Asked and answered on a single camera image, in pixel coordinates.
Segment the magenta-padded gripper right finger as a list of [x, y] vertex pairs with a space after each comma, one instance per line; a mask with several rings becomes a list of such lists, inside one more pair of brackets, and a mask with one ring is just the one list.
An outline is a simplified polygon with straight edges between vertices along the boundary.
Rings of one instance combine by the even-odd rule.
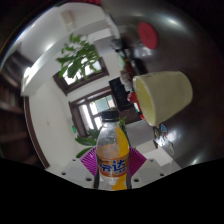
[[155, 159], [147, 159], [138, 150], [130, 147], [126, 180], [128, 189], [143, 187], [165, 176], [165, 172]]

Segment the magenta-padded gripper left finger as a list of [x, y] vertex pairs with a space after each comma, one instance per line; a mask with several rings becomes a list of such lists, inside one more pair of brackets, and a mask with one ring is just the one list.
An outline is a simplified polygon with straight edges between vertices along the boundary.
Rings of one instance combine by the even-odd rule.
[[97, 189], [100, 179], [97, 171], [96, 149], [91, 148], [80, 158], [72, 159], [60, 175], [81, 187]]

